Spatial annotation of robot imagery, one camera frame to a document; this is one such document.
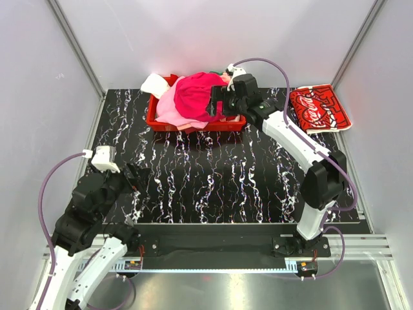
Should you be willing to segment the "black marble pattern mat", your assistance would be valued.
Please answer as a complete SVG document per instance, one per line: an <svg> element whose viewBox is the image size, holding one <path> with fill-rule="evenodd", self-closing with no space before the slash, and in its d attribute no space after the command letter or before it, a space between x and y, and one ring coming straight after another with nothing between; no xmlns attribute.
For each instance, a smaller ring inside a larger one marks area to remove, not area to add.
<svg viewBox="0 0 413 310"><path fill-rule="evenodd" d="M118 164L151 170L144 192L120 197L106 223L294 223L304 174L277 142L255 127L239 132L155 132L149 96L106 94L94 146L112 145Z"/></svg>

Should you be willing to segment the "right connector box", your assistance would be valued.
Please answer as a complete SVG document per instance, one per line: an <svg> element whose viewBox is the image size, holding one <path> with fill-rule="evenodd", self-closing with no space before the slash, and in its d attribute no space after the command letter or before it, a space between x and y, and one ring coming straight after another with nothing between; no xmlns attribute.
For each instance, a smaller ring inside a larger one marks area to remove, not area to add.
<svg viewBox="0 0 413 310"><path fill-rule="evenodd" d="M297 276L303 281L305 278L316 279L318 263L316 261L299 262L297 264Z"/></svg>

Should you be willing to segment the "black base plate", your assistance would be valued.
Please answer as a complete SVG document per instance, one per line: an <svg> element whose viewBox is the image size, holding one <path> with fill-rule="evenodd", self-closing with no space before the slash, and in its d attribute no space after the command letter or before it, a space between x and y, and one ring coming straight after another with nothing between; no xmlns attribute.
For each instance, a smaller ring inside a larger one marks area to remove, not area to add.
<svg viewBox="0 0 413 310"><path fill-rule="evenodd" d="M146 271L264 271L284 268L288 260L331 257L326 237L304 249L294 245L294 224L140 223L135 227L145 249Z"/></svg>

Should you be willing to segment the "red white printed folded shirt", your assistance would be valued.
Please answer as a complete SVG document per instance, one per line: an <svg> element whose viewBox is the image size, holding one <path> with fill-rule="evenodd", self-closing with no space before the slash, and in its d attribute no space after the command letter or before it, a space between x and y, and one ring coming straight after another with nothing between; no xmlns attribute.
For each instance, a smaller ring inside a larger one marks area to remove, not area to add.
<svg viewBox="0 0 413 310"><path fill-rule="evenodd" d="M330 84L299 87L290 93L290 102L306 134L340 132L352 126Z"/></svg>

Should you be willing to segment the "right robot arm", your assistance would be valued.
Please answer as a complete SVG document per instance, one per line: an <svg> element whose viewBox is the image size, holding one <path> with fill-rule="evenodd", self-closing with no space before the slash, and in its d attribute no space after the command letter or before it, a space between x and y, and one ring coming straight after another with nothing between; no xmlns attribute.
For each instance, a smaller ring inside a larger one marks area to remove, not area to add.
<svg viewBox="0 0 413 310"><path fill-rule="evenodd" d="M218 111L225 116L244 116L298 162L305 175L300 188L305 204L286 251L309 255L322 236L327 212L347 187L346 156L340 151L330 152L308 137L290 120L282 103L263 99L251 74L235 77L229 87L213 86L206 111L211 116Z"/></svg>

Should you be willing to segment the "connector box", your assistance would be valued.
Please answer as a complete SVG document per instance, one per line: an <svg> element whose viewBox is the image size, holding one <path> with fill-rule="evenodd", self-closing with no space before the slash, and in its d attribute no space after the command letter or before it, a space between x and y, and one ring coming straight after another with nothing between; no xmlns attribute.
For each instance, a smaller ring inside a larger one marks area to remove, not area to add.
<svg viewBox="0 0 413 310"><path fill-rule="evenodd" d="M305 278L316 279L318 263L316 261L299 262L297 264L297 276L303 281Z"/></svg>
<svg viewBox="0 0 413 310"><path fill-rule="evenodd" d="M141 260L126 260L124 264L125 270L141 270L142 261Z"/></svg>

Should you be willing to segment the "red plastic bin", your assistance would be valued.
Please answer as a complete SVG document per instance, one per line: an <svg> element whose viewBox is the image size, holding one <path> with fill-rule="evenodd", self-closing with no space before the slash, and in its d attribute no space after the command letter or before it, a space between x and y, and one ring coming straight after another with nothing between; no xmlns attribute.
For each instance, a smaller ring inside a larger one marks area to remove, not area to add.
<svg viewBox="0 0 413 310"><path fill-rule="evenodd" d="M184 118L174 104L174 85L181 79L173 74L168 77L151 74L141 85L141 91L150 94L146 123L153 131L240 131L246 125L243 116L224 118L210 123Z"/></svg>

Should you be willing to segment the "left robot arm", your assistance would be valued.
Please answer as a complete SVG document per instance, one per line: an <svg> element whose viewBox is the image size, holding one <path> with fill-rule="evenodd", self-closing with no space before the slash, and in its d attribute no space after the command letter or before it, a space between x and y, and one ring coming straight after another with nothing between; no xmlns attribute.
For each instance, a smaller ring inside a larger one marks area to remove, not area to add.
<svg viewBox="0 0 413 310"><path fill-rule="evenodd" d="M108 237L82 271L78 268L100 232L104 219L122 194L146 189L150 170L128 164L112 172L83 176L72 191L50 240L50 271L32 302L32 309L84 309L95 289L122 256L142 254L138 229L112 224Z"/></svg>

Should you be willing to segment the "white cloth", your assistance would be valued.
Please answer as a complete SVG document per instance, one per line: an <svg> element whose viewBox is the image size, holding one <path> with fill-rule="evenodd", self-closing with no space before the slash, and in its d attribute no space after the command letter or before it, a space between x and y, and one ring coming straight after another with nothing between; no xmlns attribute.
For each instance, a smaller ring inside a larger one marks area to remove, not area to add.
<svg viewBox="0 0 413 310"><path fill-rule="evenodd" d="M159 74L150 74L140 88L142 92L151 94L157 99L160 99L169 89L170 85L167 80Z"/></svg>

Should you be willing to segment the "left connector box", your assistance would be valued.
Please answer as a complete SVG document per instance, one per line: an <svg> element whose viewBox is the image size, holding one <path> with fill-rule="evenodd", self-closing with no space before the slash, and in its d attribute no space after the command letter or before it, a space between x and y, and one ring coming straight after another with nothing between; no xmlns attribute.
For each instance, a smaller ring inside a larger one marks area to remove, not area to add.
<svg viewBox="0 0 413 310"><path fill-rule="evenodd" d="M141 260L126 260L124 264L125 270L141 270L142 261Z"/></svg>

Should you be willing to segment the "light pink t shirt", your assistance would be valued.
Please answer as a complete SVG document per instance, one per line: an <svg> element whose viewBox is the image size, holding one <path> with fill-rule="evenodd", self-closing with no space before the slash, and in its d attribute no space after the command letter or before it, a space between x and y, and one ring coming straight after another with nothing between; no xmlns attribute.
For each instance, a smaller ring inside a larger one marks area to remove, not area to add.
<svg viewBox="0 0 413 310"><path fill-rule="evenodd" d="M178 130L185 130L189 128L205 128L208 125L207 122L185 118L177 111L174 96L176 93L176 86L178 81L179 80L177 80L159 99L156 107L156 121L173 125Z"/></svg>

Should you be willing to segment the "magenta t shirt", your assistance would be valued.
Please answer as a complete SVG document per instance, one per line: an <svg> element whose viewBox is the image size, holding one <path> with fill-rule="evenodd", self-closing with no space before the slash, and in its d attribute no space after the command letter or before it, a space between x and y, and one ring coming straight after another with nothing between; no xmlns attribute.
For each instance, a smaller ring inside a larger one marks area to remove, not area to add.
<svg viewBox="0 0 413 310"><path fill-rule="evenodd" d="M210 102L212 87L226 87L227 85L228 83L215 73L199 72L184 77L176 83L174 95L176 110L184 118L207 123L220 121L224 118L221 101L217 103L215 116L210 116L206 109Z"/></svg>

